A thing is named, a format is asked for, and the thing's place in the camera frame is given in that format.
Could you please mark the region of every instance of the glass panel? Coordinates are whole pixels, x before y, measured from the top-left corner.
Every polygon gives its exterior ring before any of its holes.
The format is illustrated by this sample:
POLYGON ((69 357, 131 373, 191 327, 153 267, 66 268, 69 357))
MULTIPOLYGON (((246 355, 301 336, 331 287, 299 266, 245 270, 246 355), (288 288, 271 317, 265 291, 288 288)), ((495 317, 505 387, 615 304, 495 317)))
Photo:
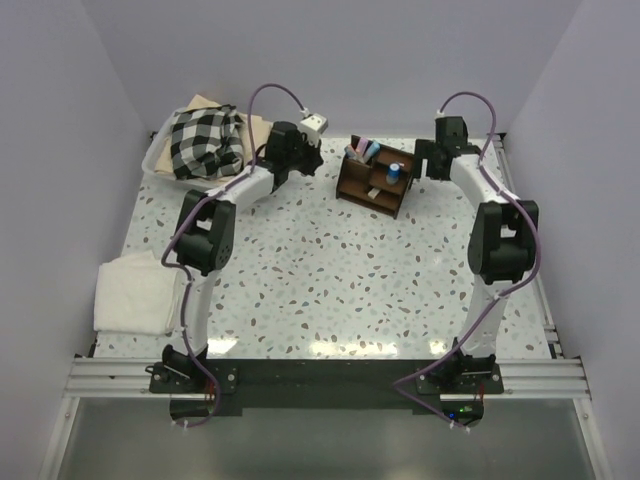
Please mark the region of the glass panel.
POLYGON ((592 479, 573 402, 494 400, 470 435, 409 411, 247 410, 184 432, 166 399, 83 400, 61 479, 592 479))

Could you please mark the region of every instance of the folded white towel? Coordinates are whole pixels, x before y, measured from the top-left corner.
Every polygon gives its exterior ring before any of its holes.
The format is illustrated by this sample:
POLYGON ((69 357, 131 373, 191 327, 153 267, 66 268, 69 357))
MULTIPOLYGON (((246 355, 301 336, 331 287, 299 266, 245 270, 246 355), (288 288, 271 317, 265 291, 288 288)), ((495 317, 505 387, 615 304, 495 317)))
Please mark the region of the folded white towel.
POLYGON ((178 271, 152 252, 100 266, 93 327, 96 331, 164 335, 173 330, 181 297, 178 271))

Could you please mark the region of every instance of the black mounting plate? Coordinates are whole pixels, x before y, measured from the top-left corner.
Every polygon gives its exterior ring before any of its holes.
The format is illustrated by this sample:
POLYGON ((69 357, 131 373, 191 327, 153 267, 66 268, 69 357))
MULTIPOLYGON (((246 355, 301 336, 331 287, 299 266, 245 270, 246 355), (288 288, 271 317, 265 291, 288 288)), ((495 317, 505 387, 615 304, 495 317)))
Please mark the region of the black mounting plate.
MULTIPOLYGON (((243 360, 207 359, 203 363, 220 382, 222 401, 219 416, 239 416, 245 408, 295 409, 408 409, 415 414, 428 410, 399 395, 393 382, 406 377, 434 360, 243 360)), ((149 391, 158 394, 204 393, 202 382, 193 382, 168 371, 158 362, 147 370, 152 373, 149 391)), ((407 382, 408 393, 442 411, 441 394, 475 394, 479 384, 485 394, 502 393, 504 388, 497 365, 493 374, 498 381, 464 376, 448 389, 436 388, 427 379, 407 382)))

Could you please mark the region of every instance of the pink marker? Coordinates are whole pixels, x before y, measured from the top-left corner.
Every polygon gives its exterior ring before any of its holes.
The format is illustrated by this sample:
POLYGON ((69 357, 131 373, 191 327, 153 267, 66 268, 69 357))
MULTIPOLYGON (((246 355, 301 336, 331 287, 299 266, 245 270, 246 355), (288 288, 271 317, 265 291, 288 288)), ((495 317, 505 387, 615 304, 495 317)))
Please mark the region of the pink marker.
POLYGON ((367 150, 367 145, 369 145, 369 140, 367 140, 366 138, 360 138, 358 146, 356 147, 356 152, 358 152, 360 155, 364 155, 364 152, 367 150))

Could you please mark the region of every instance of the white wall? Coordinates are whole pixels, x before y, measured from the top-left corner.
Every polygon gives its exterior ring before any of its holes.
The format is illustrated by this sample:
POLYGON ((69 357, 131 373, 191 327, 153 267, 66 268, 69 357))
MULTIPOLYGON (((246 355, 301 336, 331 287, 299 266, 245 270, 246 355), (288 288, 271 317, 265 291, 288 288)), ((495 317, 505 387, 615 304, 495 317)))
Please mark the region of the white wall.
POLYGON ((618 479, 640 472, 640 3, 584 0, 507 135, 540 203, 543 278, 618 479))
POLYGON ((37 477, 145 131, 79 0, 0 2, 0 477, 37 477))
MULTIPOLYGON (((326 115, 332 134, 424 134, 461 89, 491 98, 505 131, 580 0, 83 2, 147 128, 196 92, 244 108, 276 81, 326 115)), ((282 93, 256 106, 297 118, 282 93)), ((478 102, 451 111, 488 131, 478 102)))

